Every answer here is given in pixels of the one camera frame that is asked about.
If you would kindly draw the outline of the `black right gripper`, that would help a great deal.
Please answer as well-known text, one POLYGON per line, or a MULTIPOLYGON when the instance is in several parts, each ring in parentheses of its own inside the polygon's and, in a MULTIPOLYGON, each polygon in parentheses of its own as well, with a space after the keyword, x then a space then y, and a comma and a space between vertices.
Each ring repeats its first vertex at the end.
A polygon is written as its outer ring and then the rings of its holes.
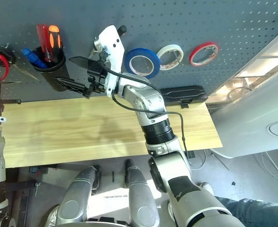
POLYGON ((69 59, 72 63, 79 67, 87 69, 89 87, 84 84, 67 78, 56 78, 56 82, 69 91, 82 94, 86 98, 90 98, 92 93, 105 92, 105 78, 107 72, 103 69, 98 61, 91 60, 82 56, 71 57, 69 59))

